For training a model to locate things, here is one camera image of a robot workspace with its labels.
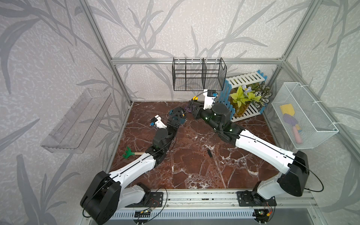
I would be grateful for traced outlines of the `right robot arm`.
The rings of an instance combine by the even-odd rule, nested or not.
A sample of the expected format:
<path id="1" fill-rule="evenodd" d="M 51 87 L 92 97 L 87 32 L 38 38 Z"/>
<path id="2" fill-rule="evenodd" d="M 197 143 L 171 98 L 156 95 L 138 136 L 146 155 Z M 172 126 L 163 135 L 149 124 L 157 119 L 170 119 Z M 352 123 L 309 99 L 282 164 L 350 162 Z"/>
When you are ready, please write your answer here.
<path id="1" fill-rule="evenodd" d="M 277 175 L 256 184 L 253 197 L 268 200 L 283 193 L 302 196 L 310 172 L 305 153 L 281 149 L 231 122 L 230 110 L 224 104 L 216 103 L 205 109 L 203 102 L 190 100 L 187 108 L 194 119 L 202 119 L 223 142 L 256 155 L 278 170 Z"/>

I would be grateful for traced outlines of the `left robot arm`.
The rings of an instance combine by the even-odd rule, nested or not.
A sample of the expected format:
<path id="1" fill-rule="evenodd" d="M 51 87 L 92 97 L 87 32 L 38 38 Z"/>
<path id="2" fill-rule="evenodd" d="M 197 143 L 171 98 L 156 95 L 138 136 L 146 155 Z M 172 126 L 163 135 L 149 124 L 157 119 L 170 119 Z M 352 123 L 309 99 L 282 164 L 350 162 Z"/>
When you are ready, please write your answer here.
<path id="1" fill-rule="evenodd" d="M 80 206 L 98 225 L 106 223 L 119 208 L 140 202 L 147 203 L 150 190 L 146 186 L 128 185 L 165 159 L 179 127 L 185 123 L 186 110 L 177 107 L 169 115 L 166 124 L 159 115 L 152 118 L 153 125 L 158 129 L 152 145 L 139 158 L 121 169 L 110 173 L 101 171 L 95 175 L 80 201 Z"/>

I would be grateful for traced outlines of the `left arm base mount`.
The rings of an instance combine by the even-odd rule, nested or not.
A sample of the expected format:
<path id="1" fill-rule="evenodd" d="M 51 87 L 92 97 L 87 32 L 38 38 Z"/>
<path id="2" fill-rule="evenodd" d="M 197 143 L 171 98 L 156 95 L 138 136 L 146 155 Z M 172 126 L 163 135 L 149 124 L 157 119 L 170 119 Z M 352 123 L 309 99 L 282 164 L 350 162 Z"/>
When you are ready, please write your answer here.
<path id="1" fill-rule="evenodd" d="M 164 192 L 160 192 L 159 190 L 152 191 L 150 188 L 148 188 L 142 183 L 138 183 L 130 189 L 131 194 L 135 193 L 136 191 L 136 197 L 140 197 L 138 192 L 140 192 L 140 194 L 144 193 L 144 195 L 139 202 L 133 202 L 132 204 L 126 206 L 126 208 L 157 208 L 163 206 Z"/>

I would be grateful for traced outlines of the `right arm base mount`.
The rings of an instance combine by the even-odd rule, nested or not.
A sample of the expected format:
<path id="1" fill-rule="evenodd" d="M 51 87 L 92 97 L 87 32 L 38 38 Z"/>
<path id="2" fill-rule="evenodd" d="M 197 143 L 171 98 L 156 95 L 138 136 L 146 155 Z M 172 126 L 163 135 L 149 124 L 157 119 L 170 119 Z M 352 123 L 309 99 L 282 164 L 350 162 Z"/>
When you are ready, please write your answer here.
<path id="1" fill-rule="evenodd" d="M 237 201 L 239 203 L 239 206 L 241 207 L 256 207 L 256 206 L 277 206 L 277 202 L 275 197 L 272 197 L 268 200 L 261 197 L 258 192 L 257 188 L 260 184 L 260 181 L 255 185 L 253 190 L 245 190 L 245 191 L 237 191 Z"/>

